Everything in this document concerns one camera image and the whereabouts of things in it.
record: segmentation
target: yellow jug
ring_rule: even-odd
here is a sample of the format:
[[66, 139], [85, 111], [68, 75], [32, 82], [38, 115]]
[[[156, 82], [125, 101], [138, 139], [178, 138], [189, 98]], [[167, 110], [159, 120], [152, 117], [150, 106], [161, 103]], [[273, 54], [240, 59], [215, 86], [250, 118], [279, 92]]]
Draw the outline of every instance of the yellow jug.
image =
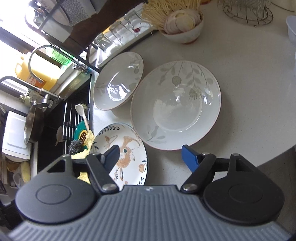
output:
[[61, 75], [60, 68], [37, 54], [34, 54], [31, 59], [31, 70], [36, 76], [44, 81], [43, 83], [40, 83], [30, 74], [28, 69], [28, 62], [31, 54], [32, 53], [21, 55], [21, 59], [15, 67], [15, 73], [21, 80], [49, 91]]

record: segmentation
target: bottle label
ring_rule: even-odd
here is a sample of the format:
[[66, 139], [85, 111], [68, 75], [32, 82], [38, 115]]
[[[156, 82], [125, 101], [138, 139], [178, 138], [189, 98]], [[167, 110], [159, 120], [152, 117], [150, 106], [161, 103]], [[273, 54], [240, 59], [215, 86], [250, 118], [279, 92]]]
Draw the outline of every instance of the bottle label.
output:
[[29, 84], [36, 86], [38, 88], [42, 88], [45, 84], [46, 81], [43, 81], [43, 83], [40, 83], [37, 79], [35, 79], [32, 75], [29, 76], [29, 78], [27, 79], [27, 81]]

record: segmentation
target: white table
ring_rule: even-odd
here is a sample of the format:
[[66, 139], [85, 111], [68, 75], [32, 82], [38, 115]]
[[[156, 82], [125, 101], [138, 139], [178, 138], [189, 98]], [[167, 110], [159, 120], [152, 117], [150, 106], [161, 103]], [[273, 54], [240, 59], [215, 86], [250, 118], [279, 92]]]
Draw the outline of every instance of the white table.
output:
[[[222, 96], [220, 115], [211, 131], [192, 147], [218, 157], [240, 153], [258, 166], [296, 144], [295, 48], [287, 35], [290, 12], [269, 6], [274, 20], [248, 26], [228, 18], [217, 2], [203, 6], [205, 25], [192, 44], [170, 42], [154, 34], [131, 51], [144, 60], [144, 74], [161, 64], [189, 60], [216, 77]], [[94, 106], [94, 134], [115, 122], [131, 124], [130, 101], [112, 111]], [[191, 174], [180, 151], [147, 146], [147, 184], [177, 184]]]

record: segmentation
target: gray floor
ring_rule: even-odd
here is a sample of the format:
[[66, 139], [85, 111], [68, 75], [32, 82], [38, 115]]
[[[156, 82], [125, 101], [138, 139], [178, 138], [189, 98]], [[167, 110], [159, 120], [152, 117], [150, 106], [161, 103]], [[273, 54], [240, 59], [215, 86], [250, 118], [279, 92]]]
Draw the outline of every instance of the gray floor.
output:
[[258, 167], [284, 192], [285, 204], [277, 219], [286, 230], [296, 232], [296, 152], [294, 147]]

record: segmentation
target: plate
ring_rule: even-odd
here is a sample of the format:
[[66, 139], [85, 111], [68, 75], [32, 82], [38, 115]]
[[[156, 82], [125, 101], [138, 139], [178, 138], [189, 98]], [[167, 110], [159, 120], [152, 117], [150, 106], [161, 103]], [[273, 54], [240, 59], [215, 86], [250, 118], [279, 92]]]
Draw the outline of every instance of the plate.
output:
[[140, 55], [125, 52], [112, 59], [102, 69], [94, 86], [94, 103], [101, 110], [114, 109], [131, 96], [143, 74]]
[[119, 146], [120, 158], [109, 175], [119, 189], [125, 184], [144, 185], [148, 171], [147, 153], [135, 130], [119, 123], [105, 127], [94, 139], [90, 153], [104, 153], [113, 145]]
[[[39, 0], [38, 2], [40, 2], [42, 7], [44, 7], [48, 12], [50, 12], [57, 4], [56, 0]], [[57, 8], [57, 10], [53, 13], [52, 17], [60, 24], [66, 26], [70, 25], [69, 19], [61, 7]]]
[[217, 80], [190, 61], [166, 63], [139, 84], [131, 102], [131, 120], [139, 137], [161, 150], [178, 150], [202, 139], [221, 107]]

